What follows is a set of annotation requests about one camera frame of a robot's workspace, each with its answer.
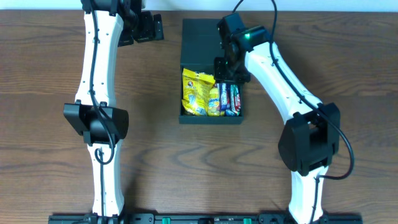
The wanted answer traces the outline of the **yellow Hacks candy bag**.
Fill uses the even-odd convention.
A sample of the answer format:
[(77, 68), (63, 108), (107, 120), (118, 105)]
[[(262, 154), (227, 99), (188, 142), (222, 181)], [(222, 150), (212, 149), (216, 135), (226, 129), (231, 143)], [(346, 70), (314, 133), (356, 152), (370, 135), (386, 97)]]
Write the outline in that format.
[(210, 90), (215, 84), (213, 75), (184, 68), (182, 72), (182, 105), (190, 114), (206, 116)]

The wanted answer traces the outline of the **Dairy Milk chocolate bar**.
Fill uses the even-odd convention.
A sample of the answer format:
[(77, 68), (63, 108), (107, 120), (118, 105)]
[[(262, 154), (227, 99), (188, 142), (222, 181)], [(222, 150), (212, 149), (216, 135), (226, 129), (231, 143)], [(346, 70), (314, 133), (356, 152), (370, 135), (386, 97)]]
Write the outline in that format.
[(230, 97), (229, 97), (229, 84), (220, 83), (220, 115), (224, 116), (226, 111), (230, 109)]

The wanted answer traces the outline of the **KitKat Milo bar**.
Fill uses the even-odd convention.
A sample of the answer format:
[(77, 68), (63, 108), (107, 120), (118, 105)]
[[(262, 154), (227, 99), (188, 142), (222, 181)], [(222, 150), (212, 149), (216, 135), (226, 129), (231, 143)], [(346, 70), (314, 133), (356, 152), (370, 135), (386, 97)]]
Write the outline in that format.
[(239, 93), (239, 87), (237, 85), (231, 85), (230, 87), (231, 97), (231, 111), (235, 116), (239, 116), (241, 112), (241, 99)]

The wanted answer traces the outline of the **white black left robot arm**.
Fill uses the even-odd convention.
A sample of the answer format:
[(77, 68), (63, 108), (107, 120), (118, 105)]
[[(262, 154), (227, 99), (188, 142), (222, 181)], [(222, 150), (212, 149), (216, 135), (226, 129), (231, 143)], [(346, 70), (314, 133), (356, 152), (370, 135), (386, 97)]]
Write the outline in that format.
[(120, 157), (129, 114), (117, 107), (118, 48), (164, 39), (162, 18), (145, 9), (146, 0), (82, 1), (85, 53), (80, 84), (63, 115), (87, 145), (93, 167), (94, 201), (83, 223), (121, 223), (124, 196)]

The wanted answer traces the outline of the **black gift box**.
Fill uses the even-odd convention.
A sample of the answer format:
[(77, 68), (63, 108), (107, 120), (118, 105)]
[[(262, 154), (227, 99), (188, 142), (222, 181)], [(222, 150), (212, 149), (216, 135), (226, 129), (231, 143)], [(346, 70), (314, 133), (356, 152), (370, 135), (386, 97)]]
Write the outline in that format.
[[(194, 72), (214, 74), (214, 59), (224, 55), (216, 27), (218, 22), (218, 19), (183, 20), (181, 70), (187, 68)], [(241, 124), (244, 113), (239, 116), (195, 116), (187, 114), (181, 106), (178, 120), (180, 124)]]

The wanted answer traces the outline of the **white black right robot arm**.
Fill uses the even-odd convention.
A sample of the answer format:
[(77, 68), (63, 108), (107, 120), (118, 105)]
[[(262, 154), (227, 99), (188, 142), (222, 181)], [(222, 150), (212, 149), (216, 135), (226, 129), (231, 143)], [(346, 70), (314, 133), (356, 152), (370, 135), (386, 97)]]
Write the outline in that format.
[(280, 157), (292, 176), (289, 213), (296, 223), (323, 216), (323, 178), (338, 151), (340, 111), (310, 93), (285, 63), (263, 26), (218, 27), (224, 57), (215, 59), (218, 82), (245, 83), (254, 76), (284, 122)]

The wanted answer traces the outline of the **blue Oreo cookie pack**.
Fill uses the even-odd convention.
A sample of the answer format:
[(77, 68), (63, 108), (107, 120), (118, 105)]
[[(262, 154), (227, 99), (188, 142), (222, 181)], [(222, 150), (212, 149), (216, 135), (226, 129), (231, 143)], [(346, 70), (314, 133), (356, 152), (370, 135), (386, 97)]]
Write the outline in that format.
[(227, 109), (225, 111), (225, 116), (238, 116), (238, 114), (232, 110)]

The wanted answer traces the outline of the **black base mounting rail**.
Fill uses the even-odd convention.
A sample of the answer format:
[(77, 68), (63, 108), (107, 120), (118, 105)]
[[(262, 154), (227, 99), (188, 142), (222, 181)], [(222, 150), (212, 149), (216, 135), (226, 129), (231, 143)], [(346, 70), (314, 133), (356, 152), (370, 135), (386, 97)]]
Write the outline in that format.
[(100, 218), (94, 213), (86, 215), (51, 215), (49, 224), (68, 223), (122, 223), (122, 224), (289, 224), (295, 220), (286, 213), (259, 215), (154, 215), (133, 213)]

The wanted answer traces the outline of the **yellow snack packet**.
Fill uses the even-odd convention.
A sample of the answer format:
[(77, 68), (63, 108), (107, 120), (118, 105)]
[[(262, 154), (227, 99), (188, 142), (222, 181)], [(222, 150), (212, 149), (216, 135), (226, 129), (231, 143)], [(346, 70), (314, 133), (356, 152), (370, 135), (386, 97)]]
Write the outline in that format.
[(217, 86), (209, 92), (208, 116), (220, 116), (220, 91)]

